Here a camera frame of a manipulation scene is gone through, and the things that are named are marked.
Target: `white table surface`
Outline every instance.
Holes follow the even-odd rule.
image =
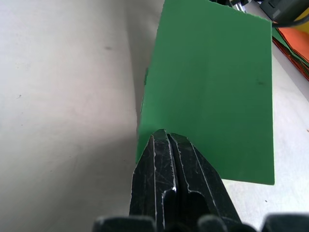
[[[98,215],[128,214],[162,4],[0,1],[1,232],[85,232]],[[255,227],[309,209],[309,82],[275,46],[272,58],[276,184],[224,181]]]

